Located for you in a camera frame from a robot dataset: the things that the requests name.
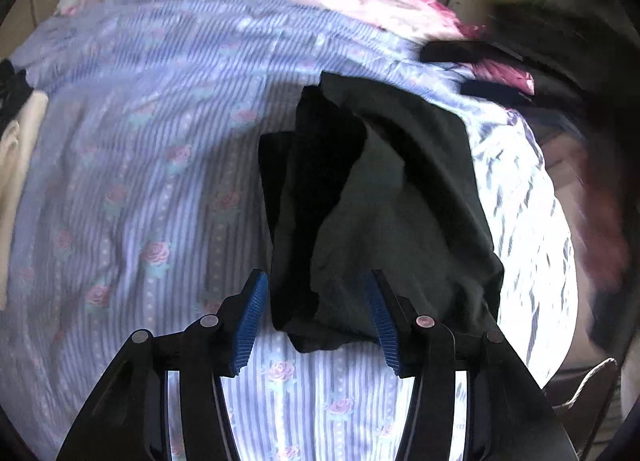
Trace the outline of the black shorts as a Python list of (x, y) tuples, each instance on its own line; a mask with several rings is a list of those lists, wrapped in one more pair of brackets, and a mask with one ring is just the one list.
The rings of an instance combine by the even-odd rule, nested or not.
[(372, 271), (423, 315), (478, 334), (504, 269), (463, 121), (381, 82), (323, 73), (290, 132), (258, 147), (272, 239), (271, 320), (296, 351), (372, 341)]

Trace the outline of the blue striped floral bedsheet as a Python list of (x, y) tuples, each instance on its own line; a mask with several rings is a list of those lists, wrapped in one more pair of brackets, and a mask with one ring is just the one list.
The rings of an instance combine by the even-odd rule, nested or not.
[(570, 227), (518, 114), (460, 95), (459, 65), (285, 0), (113, 0), (12, 55), (49, 106), (17, 211), (1, 404), (52, 460), (134, 330), (180, 331), (268, 264), (260, 135), (292, 128), (322, 71), (393, 84), (460, 118), (506, 270), (498, 324), (539, 384), (578, 312)]

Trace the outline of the folded white garment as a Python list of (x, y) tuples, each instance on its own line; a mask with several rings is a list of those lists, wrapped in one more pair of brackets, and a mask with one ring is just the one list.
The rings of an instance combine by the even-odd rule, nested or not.
[(1, 135), (0, 281), (1, 309), (8, 304), (9, 262), (15, 216), (49, 98), (34, 91)]

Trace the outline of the folded black garment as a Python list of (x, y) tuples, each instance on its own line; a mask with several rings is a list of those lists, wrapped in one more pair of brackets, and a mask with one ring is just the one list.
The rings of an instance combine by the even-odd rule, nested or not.
[(24, 69), (15, 69), (9, 59), (0, 62), (0, 135), (17, 117), (33, 90)]

